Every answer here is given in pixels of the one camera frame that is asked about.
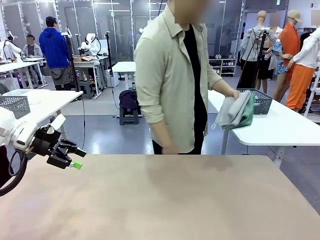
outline desk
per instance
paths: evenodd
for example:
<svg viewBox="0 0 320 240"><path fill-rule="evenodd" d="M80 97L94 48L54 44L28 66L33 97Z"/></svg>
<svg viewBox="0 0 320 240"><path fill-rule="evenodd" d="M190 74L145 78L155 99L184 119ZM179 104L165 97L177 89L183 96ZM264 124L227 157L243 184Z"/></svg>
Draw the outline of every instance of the desk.
<svg viewBox="0 0 320 240"><path fill-rule="evenodd" d="M116 65L113 66L112 71L114 73L124 73L125 75L125 87L129 89L129 79L128 73L136 72L136 63L134 61L119 61Z"/></svg>
<svg viewBox="0 0 320 240"><path fill-rule="evenodd" d="M3 240L319 240L320 216L265 156L37 156L1 197Z"/></svg>
<svg viewBox="0 0 320 240"><path fill-rule="evenodd" d="M82 91L51 91L47 89L30 90L19 96L27 96L30 113L18 119L20 122L40 123L52 114L61 114L61 109L83 94ZM61 126L61 136L67 139L64 125Z"/></svg>
<svg viewBox="0 0 320 240"><path fill-rule="evenodd" d="M25 72L26 77L29 82L29 87L30 87L30 89L33 89L34 87L32 85L32 81L31 81L31 78L29 75L28 67L30 67L32 65L37 65L37 64L38 64L37 62L23 62L23 61L2 64L2 65L0 65L0 74L4 74L6 72L12 73L12 71L16 69L21 77L22 86L24 89L26 89L27 86L26 86L26 83L25 83L25 80L23 77L24 76L23 72Z"/></svg>
<svg viewBox="0 0 320 240"><path fill-rule="evenodd" d="M38 62L37 68L38 68L38 70L39 70L39 74L40 74L40 78L41 78L41 82L42 82L42 85L39 86L39 89L42 89L42 88L44 88L44 87L46 87L46 86L49 85L49 84L47 84L45 78L43 77L43 75L42 75L42 73L41 73L41 69L40 69L40 61L44 60L43 57L33 57L33 58L31 58L31 57L26 57L26 58L23 58L22 60L23 60L24 62Z"/></svg>
<svg viewBox="0 0 320 240"><path fill-rule="evenodd" d="M225 97L208 92L209 101L220 111ZM286 147L320 146L320 126L273 100L268 115L255 115L251 126L231 130L238 141L247 146L277 146L274 158L280 167ZM221 154L226 152L228 131L224 132Z"/></svg>
<svg viewBox="0 0 320 240"><path fill-rule="evenodd" d="M74 62L74 67L76 69L93 69L93 77L94 77L94 83L95 83L95 91L96 91L96 96L94 99L97 99L101 95L101 90L105 88L104 85L104 72L102 69L101 61L104 61L104 58L99 58L99 59L93 59L92 61L75 61Z"/></svg>

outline folded cloth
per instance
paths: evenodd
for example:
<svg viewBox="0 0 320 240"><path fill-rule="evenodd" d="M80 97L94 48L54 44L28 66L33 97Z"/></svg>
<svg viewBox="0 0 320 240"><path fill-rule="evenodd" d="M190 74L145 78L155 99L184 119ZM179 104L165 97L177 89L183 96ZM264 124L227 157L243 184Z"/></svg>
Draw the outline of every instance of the folded cloth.
<svg viewBox="0 0 320 240"><path fill-rule="evenodd" d="M242 92L239 98L226 97L215 119L213 127L220 125L224 130L250 126L254 116L255 97L249 92Z"/></svg>

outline white rack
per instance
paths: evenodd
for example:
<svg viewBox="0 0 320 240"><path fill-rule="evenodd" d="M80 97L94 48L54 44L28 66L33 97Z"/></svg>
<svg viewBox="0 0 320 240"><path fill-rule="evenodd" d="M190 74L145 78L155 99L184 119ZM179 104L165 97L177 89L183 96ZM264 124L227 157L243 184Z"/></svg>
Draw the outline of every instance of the white rack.
<svg viewBox="0 0 320 240"><path fill-rule="evenodd" d="M305 109L305 112L303 115L305 118L307 118L317 124L320 123L320 115L314 114L314 113L309 113L309 110L311 108L311 104L312 104L312 101L314 100L315 95L320 94L320 87L318 87L319 78L320 78L320 70L317 72L314 84L310 88L311 95L309 97L309 101L308 101L308 104L306 106L306 109Z"/></svg>
<svg viewBox="0 0 320 240"><path fill-rule="evenodd" d="M221 65L212 66L214 70L219 70L217 73L219 75L232 75L233 77L236 74L236 66L237 66L237 59L236 58L222 58L222 59L209 59L209 62L221 62ZM232 66L224 65L224 63L233 63ZM233 72L223 72L224 69L229 68L232 69Z"/></svg>

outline black basket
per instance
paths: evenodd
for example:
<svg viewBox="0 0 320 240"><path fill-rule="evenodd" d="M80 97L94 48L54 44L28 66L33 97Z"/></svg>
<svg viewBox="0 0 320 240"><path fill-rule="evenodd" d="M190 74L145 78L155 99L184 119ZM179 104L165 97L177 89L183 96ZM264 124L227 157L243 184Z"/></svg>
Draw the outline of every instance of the black basket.
<svg viewBox="0 0 320 240"><path fill-rule="evenodd" d="M30 113L27 96L0 96L0 107L12 111L16 119Z"/></svg>
<svg viewBox="0 0 320 240"><path fill-rule="evenodd" d="M268 95L260 92L257 89L237 89L240 93L243 92L250 92L254 97L254 109L253 114L254 115L267 115L272 103L272 98Z"/></svg>

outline stool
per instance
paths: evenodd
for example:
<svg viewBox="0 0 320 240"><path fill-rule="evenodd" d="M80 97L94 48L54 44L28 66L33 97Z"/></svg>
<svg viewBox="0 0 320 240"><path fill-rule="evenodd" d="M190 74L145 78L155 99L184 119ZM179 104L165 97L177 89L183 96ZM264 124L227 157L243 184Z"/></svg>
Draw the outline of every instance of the stool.
<svg viewBox="0 0 320 240"><path fill-rule="evenodd" d="M83 91L82 97L85 99L92 99L94 96L94 90L90 81L79 81L79 90Z"/></svg>
<svg viewBox="0 0 320 240"><path fill-rule="evenodd" d="M125 125L125 123L128 123L128 122L130 122L131 124L133 123L134 125L139 124L138 110L130 109L130 111L133 113L133 116L126 116L126 115L129 115L127 108L123 108L122 106L120 106L119 123L121 126Z"/></svg>

